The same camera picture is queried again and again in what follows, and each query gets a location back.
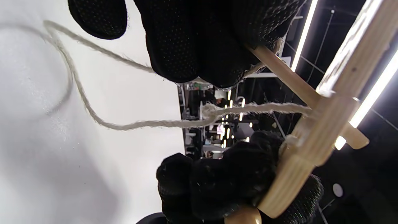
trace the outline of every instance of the wooden peg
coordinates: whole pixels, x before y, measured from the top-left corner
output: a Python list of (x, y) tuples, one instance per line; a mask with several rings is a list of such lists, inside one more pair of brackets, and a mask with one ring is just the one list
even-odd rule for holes
[(257, 208), (244, 207), (224, 219), (225, 224), (261, 224)]

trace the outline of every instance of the rope knot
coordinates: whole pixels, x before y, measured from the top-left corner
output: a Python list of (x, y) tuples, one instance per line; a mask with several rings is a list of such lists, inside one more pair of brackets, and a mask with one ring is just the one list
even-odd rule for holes
[(218, 115), (218, 110), (220, 108), (214, 104), (206, 104), (201, 106), (201, 114), (203, 119), (208, 119), (210, 117), (214, 117)]

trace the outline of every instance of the led light strip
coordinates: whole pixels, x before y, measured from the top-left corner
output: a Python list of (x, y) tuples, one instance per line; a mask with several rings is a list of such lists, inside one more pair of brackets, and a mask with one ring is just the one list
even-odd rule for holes
[(311, 2), (310, 11), (308, 12), (307, 20), (305, 21), (304, 28), (302, 30), (302, 34), (301, 34), (300, 42), (298, 43), (295, 58), (293, 59), (293, 64), (291, 67), (292, 71), (296, 71), (297, 65), (299, 63), (300, 55), (301, 55), (302, 49), (304, 47), (305, 39), (307, 38), (308, 30), (310, 29), (312, 18), (314, 17), (314, 12), (315, 12), (317, 3), (318, 3), (318, 0), (312, 0), (312, 2)]

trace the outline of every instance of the black glove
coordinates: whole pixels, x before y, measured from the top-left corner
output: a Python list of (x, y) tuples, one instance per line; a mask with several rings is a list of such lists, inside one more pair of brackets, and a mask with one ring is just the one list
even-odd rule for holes
[[(176, 83), (201, 77), (234, 86), (259, 63), (244, 44), (273, 49), (306, 0), (134, 0), (155, 72)], [(127, 27), (124, 0), (68, 0), (89, 34), (116, 39)]]
[[(222, 159), (192, 161), (178, 153), (157, 170), (162, 209), (169, 223), (224, 223), (242, 206), (257, 206), (268, 191), (283, 139), (275, 133), (255, 132), (251, 142), (238, 142)], [(278, 218), (261, 213), (263, 223), (305, 223), (315, 213), (323, 187), (311, 175), (302, 190)]]

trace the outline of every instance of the ceiling light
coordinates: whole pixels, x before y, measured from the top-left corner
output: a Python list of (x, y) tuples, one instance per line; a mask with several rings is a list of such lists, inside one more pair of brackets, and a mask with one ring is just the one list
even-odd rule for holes
[[(397, 69), (398, 69), (398, 50), (395, 52), (391, 61), (388, 63), (387, 67), (384, 69), (383, 73), (377, 80), (376, 84), (373, 86), (368, 96), (365, 98), (365, 100), (362, 102), (357, 112), (350, 120), (350, 124), (354, 128), (358, 127), (359, 123), (362, 121), (362, 119), (368, 113), (370, 108), (376, 102), (377, 98), (383, 92), (384, 88), (386, 88), (387, 84), (390, 82), (391, 78), (394, 76)], [(339, 136), (336, 142), (334, 143), (334, 146), (336, 147), (337, 150), (340, 150), (345, 143), (346, 140), (343, 137)]]
[(312, 17), (314, 16), (316, 4), (318, 3), (318, 0), (312, 0), (311, 2), (311, 7), (310, 11), (308, 12), (307, 20), (305, 21), (304, 28), (302, 30), (300, 42), (298, 43), (297, 51), (295, 58), (293, 59), (293, 64), (292, 64), (292, 71), (296, 71), (297, 64), (299, 63), (300, 60), (300, 55), (302, 52), (302, 49), (304, 47), (305, 39), (307, 38), (308, 30), (310, 29)]

